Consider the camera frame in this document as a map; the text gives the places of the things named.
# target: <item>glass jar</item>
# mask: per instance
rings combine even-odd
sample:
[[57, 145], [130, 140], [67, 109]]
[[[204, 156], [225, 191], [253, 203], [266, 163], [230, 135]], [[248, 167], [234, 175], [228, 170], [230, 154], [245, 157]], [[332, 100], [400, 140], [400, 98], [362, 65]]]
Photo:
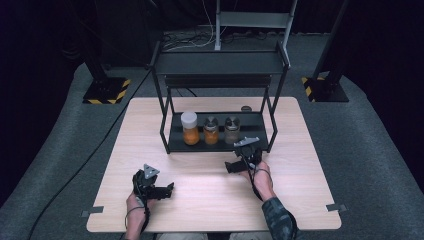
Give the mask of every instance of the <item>glass jar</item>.
[[206, 144], [217, 143], [219, 139], [218, 119], [213, 116], [207, 117], [203, 124], [203, 133], [205, 135]]
[[240, 119], [237, 117], [228, 117], [225, 120], [225, 143], [233, 144], [239, 141]]
[[199, 142], [199, 129], [197, 128], [197, 114], [195, 112], [184, 112], [181, 114], [183, 125], [183, 139], [187, 145]]

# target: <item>black metal shelf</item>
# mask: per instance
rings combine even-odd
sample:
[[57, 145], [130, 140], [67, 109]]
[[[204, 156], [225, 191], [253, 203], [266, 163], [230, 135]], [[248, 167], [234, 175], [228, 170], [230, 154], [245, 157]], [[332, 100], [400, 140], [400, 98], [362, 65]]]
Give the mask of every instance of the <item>black metal shelf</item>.
[[[204, 142], [203, 119], [212, 115], [221, 125], [229, 116], [237, 116], [241, 121], [240, 140], [244, 137], [259, 137], [256, 143], [262, 150], [271, 151], [277, 135], [274, 111], [281, 93], [287, 71], [288, 62], [283, 58], [283, 48], [277, 41], [271, 51], [203, 51], [203, 52], [161, 52], [160, 43], [156, 45], [150, 69], [154, 79], [163, 118], [160, 135], [166, 152], [224, 152], [233, 151], [232, 144], [224, 141], [224, 128], [220, 126], [219, 140], [214, 145]], [[276, 95], [271, 103], [268, 90], [272, 75], [280, 75]], [[167, 88], [164, 102], [159, 77], [162, 76]], [[176, 112], [172, 102], [173, 88], [263, 88], [264, 95], [261, 109], [258, 112], [196, 112], [200, 141], [195, 145], [187, 145], [182, 137], [181, 112]], [[265, 129], [263, 110], [267, 105], [270, 113], [273, 133], [268, 140]], [[166, 116], [171, 109], [172, 120], [167, 140], [164, 134]]]
[[224, 127], [219, 127], [219, 139], [216, 144], [208, 145], [204, 141], [203, 119], [208, 116], [214, 116], [218, 119], [218, 123], [222, 125], [229, 116], [235, 116], [242, 123], [240, 126], [240, 138], [259, 137], [260, 141], [256, 143], [261, 149], [268, 149], [268, 138], [266, 135], [264, 119], [260, 112], [198, 112], [197, 119], [200, 141], [194, 145], [187, 145], [182, 140], [183, 127], [181, 124], [181, 112], [172, 116], [171, 130], [169, 135], [168, 146], [171, 152], [226, 152], [234, 151], [233, 144], [227, 144], [224, 140]]

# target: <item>orange jar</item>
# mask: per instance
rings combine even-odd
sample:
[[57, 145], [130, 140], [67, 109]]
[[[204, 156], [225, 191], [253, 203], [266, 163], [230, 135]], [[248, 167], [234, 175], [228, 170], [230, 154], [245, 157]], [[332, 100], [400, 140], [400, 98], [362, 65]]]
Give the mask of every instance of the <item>orange jar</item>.
[[215, 117], [208, 117], [203, 125], [203, 134], [205, 135], [206, 144], [215, 144], [219, 138], [218, 119]]
[[183, 125], [183, 139], [187, 145], [194, 145], [199, 142], [199, 130], [197, 128], [197, 114], [194, 112], [184, 112], [181, 114], [181, 124]]

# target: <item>black device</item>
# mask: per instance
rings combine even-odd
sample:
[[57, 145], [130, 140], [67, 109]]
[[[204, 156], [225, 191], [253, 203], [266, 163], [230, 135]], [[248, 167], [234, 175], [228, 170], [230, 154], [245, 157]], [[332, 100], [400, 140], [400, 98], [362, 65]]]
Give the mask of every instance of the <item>black device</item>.
[[150, 219], [150, 210], [147, 206], [147, 200], [170, 198], [172, 190], [174, 189], [174, 183], [169, 184], [167, 187], [156, 187], [155, 182], [158, 178], [158, 174], [159, 170], [144, 164], [144, 170], [138, 170], [132, 179], [134, 186], [133, 191], [137, 202], [141, 207], [144, 207], [146, 214], [146, 221], [144, 222], [141, 232], [147, 227]]
[[259, 142], [259, 138], [244, 138], [234, 143], [234, 153], [241, 160], [234, 163], [225, 162], [228, 173], [238, 173], [248, 169], [253, 170], [256, 165], [262, 161], [262, 149], [255, 146], [255, 142]]

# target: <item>jar lid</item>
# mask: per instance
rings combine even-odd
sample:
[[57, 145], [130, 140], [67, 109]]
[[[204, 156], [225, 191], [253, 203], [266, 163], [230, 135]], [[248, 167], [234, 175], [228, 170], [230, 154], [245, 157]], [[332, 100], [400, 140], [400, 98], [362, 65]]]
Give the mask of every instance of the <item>jar lid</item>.
[[203, 125], [208, 131], [216, 131], [218, 128], [218, 119], [213, 116], [209, 116], [205, 119], [205, 123]]
[[240, 128], [240, 119], [237, 117], [228, 117], [225, 120], [225, 128], [230, 131], [238, 130]]
[[195, 112], [183, 112], [181, 124], [184, 128], [191, 129], [197, 126], [197, 114]]

